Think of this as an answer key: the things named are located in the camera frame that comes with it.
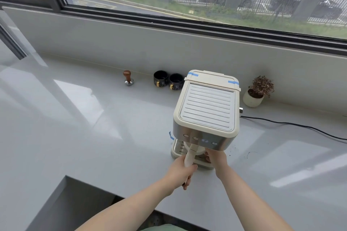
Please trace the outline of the person's left hand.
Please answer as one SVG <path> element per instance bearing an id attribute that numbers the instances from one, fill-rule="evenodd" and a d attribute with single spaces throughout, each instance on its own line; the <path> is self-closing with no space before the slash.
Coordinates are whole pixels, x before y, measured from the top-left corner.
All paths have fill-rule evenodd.
<path id="1" fill-rule="evenodd" d="M 171 190 L 182 187 L 182 184 L 184 182 L 184 158 L 185 155 L 182 155 L 179 158 L 175 159 L 164 177 L 164 181 L 168 184 Z"/>

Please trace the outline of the person's right hand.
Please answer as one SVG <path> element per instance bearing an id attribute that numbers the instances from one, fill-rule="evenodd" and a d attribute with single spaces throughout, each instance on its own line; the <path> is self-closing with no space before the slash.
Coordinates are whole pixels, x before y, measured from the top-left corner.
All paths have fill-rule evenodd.
<path id="1" fill-rule="evenodd" d="M 215 168 L 216 176 L 222 180 L 229 167 L 226 154 L 224 151 L 216 151 L 211 149 L 206 149 L 206 151 L 210 156 L 212 166 Z"/>

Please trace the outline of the cream handled portafilter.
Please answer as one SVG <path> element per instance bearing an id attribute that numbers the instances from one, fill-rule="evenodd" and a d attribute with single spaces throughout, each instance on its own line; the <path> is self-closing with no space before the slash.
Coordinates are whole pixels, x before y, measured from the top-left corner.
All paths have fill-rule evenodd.
<path id="1" fill-rule="evenodd" d="M 205 153 L 205 148 L 192 143 L 187 143 L 184 141 L 184 146 L 187 150 L 187 154 L 184 158 L 184 167 L 190 167 L 193 165 L 195 157 L 197 155 L 202 155 Z"/>

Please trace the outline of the person's right forearm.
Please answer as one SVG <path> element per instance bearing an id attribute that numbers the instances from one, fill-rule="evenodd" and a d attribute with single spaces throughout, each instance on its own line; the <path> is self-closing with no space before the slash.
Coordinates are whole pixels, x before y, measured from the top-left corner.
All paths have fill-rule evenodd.
<path id="1" fill-rule="evenodd" d="M 215 166 L 215 173 L 244 231 L 294 231 L 231 167 Z"/>

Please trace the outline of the person's left forearm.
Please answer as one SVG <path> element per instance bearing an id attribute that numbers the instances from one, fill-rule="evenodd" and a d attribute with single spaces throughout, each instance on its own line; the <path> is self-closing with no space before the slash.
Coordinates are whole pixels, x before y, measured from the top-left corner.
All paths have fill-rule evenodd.
<path id="1" fill-rule="evenodd" d="M 75 231 L 136 231 L 158 204 L 182 183 L 165 176 L 99 212 Z"/>

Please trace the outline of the cream espresso machine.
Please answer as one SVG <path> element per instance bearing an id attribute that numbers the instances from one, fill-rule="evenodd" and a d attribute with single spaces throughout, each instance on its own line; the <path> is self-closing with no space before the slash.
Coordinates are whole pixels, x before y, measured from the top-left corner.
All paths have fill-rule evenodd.
<path id="1" fill-rule="evenodd" d="M 184 141 L 205 149 L 225 151 L 240 131 L 241 89 L 228 83 L 228 80 L 238 80 L 211 71 L 191 71 L 199 76 L 185 77 L 173 114 L 172 136 L 175 140 L 171 155 L 174 158 L 187 154 Z M 213 168 L 204 154 L 197 155 L 193 164 Z"/>

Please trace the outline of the white potted plant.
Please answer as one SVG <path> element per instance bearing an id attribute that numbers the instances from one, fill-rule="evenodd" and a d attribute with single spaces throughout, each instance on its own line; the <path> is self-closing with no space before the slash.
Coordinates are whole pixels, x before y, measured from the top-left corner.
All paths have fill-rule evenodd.
<path id="1" fill-rule="evenodd" d="M 271 79 L 258 76 L 253 79 L 252 84 L 245 91 L 242 101 L 246 106 L 255 108 L 262 103 L 265 97 L 271 97 L 274 91 L 274 83 Z"/>

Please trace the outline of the black coffee cup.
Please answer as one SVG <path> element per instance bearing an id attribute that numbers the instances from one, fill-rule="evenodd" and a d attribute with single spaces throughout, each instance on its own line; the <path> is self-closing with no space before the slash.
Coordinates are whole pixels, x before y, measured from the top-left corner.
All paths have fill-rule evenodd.
<path id="1" fill-rule="evenodd" d="M 179 73 L 174 73 L 169 76 L 169 89 L 170 90 L 181 90 L 184 85 L 184 77 Z"/>
<path id="2" fill-rule="evenodd" d="M 165 87 L 169 83 L 169 74 L 166 71 L 156 71 L 153 74 L 154 85 L 158 88 Z"/>

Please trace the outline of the wooden knob coffee tamper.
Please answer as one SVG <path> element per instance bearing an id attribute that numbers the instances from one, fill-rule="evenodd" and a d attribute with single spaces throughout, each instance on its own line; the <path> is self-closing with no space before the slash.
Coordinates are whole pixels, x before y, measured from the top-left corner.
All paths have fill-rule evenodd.
<path id="1" fill-rule="evenodd" d="M 131 86 L 134 84 L 134 80 L 132 78 L 132 73 L 130 70 L 124 70 L 123 71 L 123 75 L 125 77 L 125 80 L 124 80 L 124 84 L 127 85 L 127 86 Z"/>

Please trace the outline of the black car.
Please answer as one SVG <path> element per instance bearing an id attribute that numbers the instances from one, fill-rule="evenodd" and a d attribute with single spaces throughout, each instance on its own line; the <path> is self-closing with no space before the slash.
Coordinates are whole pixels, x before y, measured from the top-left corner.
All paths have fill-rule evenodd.
<path id="1" fill-rule="evenodd" d="M 284 14 L 292 15 L 301 0 L 270 0 L 268 10 L 275 12 L 282 5 Z M 313 10 L 311 17 L 318 19 L 338 19 L 342 14 L 342 7 L 333 0 L 320 0 Z"/>

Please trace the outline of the dark window frame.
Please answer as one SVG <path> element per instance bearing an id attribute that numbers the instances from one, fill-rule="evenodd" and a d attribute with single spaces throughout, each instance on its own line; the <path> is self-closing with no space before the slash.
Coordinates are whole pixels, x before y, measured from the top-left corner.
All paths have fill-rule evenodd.
<path id="1" fill-rule="evenodd" d="M 187 14 L 176 17 L 157 16 L 119 9 L 70 5 L 67 0 L 0 0 L 1 10 L 2 6 L 347 57 L 346 39 L 235 24 L 212 23 L 212 20 L 205 18 L 193 20 Z"/>

